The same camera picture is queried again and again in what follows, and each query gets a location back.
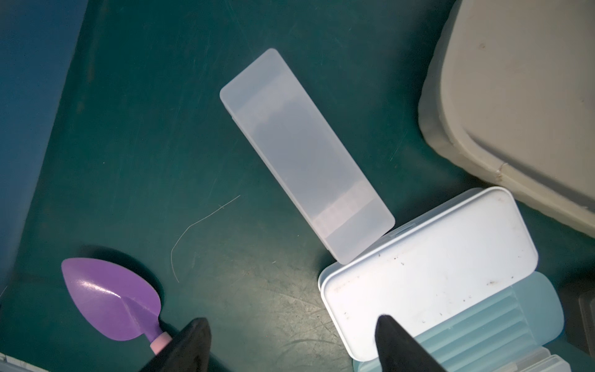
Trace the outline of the purple toy shovel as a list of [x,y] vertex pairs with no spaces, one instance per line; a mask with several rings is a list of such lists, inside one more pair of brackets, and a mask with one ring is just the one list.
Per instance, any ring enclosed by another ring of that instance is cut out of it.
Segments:
[[135,272],[84,257],[64,260],[61,270],[77,309],[103,336],[128,341],[144,335],[154,354],[172,341],[172,336],[161,329],[159,294]]

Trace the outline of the frosted clear wide pencil case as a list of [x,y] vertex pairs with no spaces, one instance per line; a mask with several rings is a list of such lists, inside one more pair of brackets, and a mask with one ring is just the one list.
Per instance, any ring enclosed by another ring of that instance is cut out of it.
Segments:
[[505,364],[494,372],[571,372],[568,362],[556,354],[551,354],[545,347],[539,347],[531,353]]

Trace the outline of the dark grey pencil case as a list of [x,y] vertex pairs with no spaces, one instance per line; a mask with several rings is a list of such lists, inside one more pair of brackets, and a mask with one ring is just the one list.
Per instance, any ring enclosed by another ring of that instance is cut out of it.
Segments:
[[594,280],[578,280],[560,289],[568,342],[594,358]]

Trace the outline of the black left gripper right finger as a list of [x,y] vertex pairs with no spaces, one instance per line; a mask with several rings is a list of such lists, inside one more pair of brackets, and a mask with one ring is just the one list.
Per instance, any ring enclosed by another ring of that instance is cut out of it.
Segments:
[[389,315],[378,318],[375,342],[382,371],[446,370]]

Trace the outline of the frosted clear slim pencil case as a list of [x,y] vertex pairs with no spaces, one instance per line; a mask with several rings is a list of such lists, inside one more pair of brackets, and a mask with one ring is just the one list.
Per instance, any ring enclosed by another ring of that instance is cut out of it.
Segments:
[[276,49],[220,99],[325,248],[348,264],[395,218]]

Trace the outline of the white rounded pencil case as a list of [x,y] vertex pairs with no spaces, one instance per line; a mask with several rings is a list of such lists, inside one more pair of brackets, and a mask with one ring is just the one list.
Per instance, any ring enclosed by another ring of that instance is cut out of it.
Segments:
[[539,255],[514,196],[473,188],[387,233],[348,264],[319,275],[325,308],[350,357],[377,358],[377,319],[410,335],[528,277]]

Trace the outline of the beige storage box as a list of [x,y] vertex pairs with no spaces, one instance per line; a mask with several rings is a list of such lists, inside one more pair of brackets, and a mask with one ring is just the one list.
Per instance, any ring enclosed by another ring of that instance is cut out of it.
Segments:
[[456,2],[418,125],[440,156],[593,235],[593,2]]

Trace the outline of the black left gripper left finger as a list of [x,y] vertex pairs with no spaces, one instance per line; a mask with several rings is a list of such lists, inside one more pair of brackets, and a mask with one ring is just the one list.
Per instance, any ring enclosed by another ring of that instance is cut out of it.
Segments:
[[141,371],[206,372],[211,345],[209,321],[193,319]]

